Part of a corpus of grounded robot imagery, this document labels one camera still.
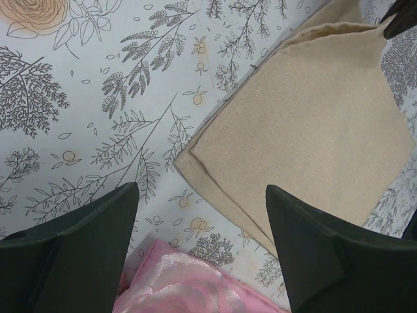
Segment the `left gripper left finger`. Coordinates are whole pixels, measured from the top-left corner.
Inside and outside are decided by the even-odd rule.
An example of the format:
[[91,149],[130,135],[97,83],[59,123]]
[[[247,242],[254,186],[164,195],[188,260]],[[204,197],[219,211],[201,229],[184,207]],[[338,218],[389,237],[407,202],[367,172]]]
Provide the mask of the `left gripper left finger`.
[[94,202],[1,240],[2,312],[111,312],[139,189]]

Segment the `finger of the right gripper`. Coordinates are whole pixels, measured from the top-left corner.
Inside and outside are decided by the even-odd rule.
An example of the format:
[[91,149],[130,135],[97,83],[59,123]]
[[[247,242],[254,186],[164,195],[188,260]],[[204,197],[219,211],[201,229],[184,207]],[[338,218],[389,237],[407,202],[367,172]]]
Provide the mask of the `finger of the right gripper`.
[[416,0],[396,0],[380,21],[394,17],[383,31],[384,38],[389,40],[416,26],[416,11]]

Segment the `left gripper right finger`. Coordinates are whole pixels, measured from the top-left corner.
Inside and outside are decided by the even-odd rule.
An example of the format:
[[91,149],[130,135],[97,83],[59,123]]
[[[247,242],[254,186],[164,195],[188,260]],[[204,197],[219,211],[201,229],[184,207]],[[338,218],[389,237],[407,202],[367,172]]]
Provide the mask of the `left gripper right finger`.
[[415,312],[416,219],[401,238],[355,226],[275,185],[266,210],[293,312]]

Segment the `beige linen napkin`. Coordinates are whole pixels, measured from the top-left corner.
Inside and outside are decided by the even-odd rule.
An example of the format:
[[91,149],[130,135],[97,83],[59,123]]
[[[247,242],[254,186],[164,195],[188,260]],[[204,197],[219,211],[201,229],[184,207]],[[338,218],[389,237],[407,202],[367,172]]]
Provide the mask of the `beige linen napkin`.
[[416,142],[381,70],[386,41],[358,1],[331,1],[278,46],[174,164],[276,253],[265,189],[362,226]]

